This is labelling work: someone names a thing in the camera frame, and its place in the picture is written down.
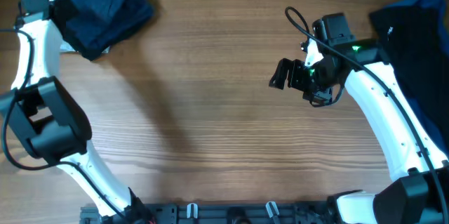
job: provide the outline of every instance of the fabric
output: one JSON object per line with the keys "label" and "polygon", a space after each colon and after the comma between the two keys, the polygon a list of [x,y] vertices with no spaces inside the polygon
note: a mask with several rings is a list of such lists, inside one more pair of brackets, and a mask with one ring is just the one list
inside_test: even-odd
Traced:
{"label": "fabric", "polygon": [[127,39],[154,14],[146,0],[57,0],[56,6],[65,41],[89,60]]}
{"label": "fabric", "polygon": [[449,38],[444,0],[404,0],[370,14],[408,103],[449,154]]}

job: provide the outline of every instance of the robotic arm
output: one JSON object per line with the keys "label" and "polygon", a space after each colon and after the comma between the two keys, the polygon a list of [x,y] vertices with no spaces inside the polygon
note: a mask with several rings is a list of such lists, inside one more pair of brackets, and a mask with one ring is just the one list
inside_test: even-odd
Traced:
{"label": "robotic arm", "polygon": [[[0,112],[9,116],[7,122],[27,153],[33,158],[44,158],[49,166],[57,166],[73,177],[95,202],[103,223],[221,223],[206,217],[216,214],[217,206],[210,210],[199,209],[195,204],[173,208],[167,222],[161,220],[157,212],[151,212],[149,205],[144,205],[112,174],[90,141],[92,131],[87,116],[57,79],[62,35],[51,20],[51,6],[47,1],[40,7],[36,7],[36,0],[22,1],[25,7],[33,7],[27,9],[28,15],[21,16],[18,28],[33,38],[34,52],[30,53],[29,40],[19,34],[19,69],[12,91],[0,97]],[[303,98],[318,107],[334,104],[345,87],[373,128],[393,181],[377,195],[355,191],[330,197],[326,223],[441,223],[447,208],[444,198],[449,195],[447,157],[413,114],[387,55],[375,40],[356,41],[343,14],[322,17],[314,22],[313,30],[315,36],[309,34],[303,46],[307,52],[305,62],[281,60],[269,85],[283,89],[288,80],[288,87],[303,91]],[[354,67],[344,57],[363,65],[388,90],[367,70]],[[32,76],[27,80],[30,61]],[[21,90],[24,81],[27,88]],[[334,98],[336,84],[341,87]],[[44,107],[49,108],[51,116],[38,121],[30,119]],[[415,138],[406,117],[420,140]],[[443,198],[438,184],[443,185]],[[276,224],[289,223],[282,219],[285,209],[278,209],[273,202],[266,205],[270,220]],[[179,217],[181,212],[191,220]]]}

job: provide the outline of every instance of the wooden tabletop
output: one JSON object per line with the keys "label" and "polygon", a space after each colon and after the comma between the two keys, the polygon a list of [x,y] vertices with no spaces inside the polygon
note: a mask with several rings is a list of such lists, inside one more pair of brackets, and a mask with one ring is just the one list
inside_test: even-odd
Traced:
{"label": "wooden tabletop", "polygon": [[[294,202],[390,184],[385,158],[357,104],[313,108],[268,87],[305,40],[283,14],[311,24],[344,12],[357,38],[368,13],[398,0],[150,0],[158,16],[101,60],[62,55],[60,77],[88,115],[108,167],[144,202]],[[18,0],[0,0],[11,27]],[[0,91],[18,40],[0,34]],[[28,157],[9,131],[14,157]],[[0,154],[0,223],[78,223],[90,198],[57,168],[19,171]]]}

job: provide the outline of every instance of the green indicator light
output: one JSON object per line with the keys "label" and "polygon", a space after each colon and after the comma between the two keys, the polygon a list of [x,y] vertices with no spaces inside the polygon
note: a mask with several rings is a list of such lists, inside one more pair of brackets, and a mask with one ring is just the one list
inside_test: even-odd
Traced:
{"label": "green indicator light", "polygon": [[357,52],[360,48],[361,48],[360,46],[352,46],[352,50],[353,50],[353,51],[356,51],[356,52]]}

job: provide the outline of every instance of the folded cloth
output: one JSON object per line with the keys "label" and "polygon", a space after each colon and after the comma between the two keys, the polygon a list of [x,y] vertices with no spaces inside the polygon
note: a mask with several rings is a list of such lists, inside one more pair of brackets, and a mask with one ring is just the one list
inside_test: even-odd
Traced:
{"label": "folded cloth", "polygon": [[399,86],[436,146],[449,154],[449,36],[444,0],[403,0],[370,14]]}
{"label": "folded cloth", "polygon": [[146,0],[57,0],[55,7],[64,40],[89,60],[133,35],[154,14]]}

